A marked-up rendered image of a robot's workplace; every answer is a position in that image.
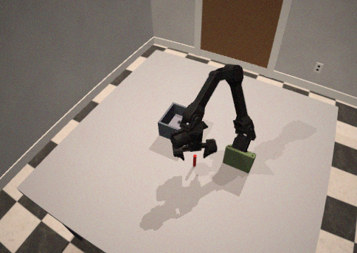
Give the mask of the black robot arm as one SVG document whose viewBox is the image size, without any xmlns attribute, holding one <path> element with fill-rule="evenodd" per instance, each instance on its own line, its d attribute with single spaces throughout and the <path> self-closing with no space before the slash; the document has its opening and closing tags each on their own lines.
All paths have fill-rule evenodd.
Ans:
<svg viewBox="0 0 357 253">
<path fill-rule="evenodd" d="M 226 64 L 224 67 L 209 73 L 209 77 L 199 91 L 196 99 L 184 110 L 179 126 L 181 129 L 171 132 L 170 141 L 175 149 L 187 145 L 191 141 L 199 142 L 202 140 L 203 130 L 208 128 L 207 124 L 202 121 L 205 107 L 221 80 L 226 80 L 230 86 L 237 114 L 236 119 L 233 120 L 237 137 L 235 137 L 232 147 L 244 153 L 248 152 L 249 144 L 251 140 L 255 140 L 256 134 L 252 119 L 247 113 L 243 95 L 243 68 L 235 64 Z M 187 125 L 187 122 L 190 125 Z"/>
</svg>

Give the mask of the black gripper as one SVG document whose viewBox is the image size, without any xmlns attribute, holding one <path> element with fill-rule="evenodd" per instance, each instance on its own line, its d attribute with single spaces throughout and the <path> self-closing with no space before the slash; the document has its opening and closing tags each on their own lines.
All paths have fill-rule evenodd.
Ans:
<svg viewBox="0 0 357 253">
<path fill-rule="evenodd" d="M 193 152 L 193 151 L 201 151 L 201 149 L 204 148 L 204 159 L 212 154 L 212 153 L 216 153 L 217 152 L 217 145 L 216 145 L 216 141 L 214 139 L 206 139 L 206 142 L 204 142 L 202 144 L 202 140 L 199 141 L 199 142 L 190 142 L 188 144 L 188 146 L 182 146 L 178 149 L 175 149 L 173 147 L 173 156 L 175 157 L 179 157 L 181 158 L 183 161 L 184 161 L 184 154 L 183 152 L 187 152 L 187 151 L 190 151 L 190 152 Z"/>
</svg>

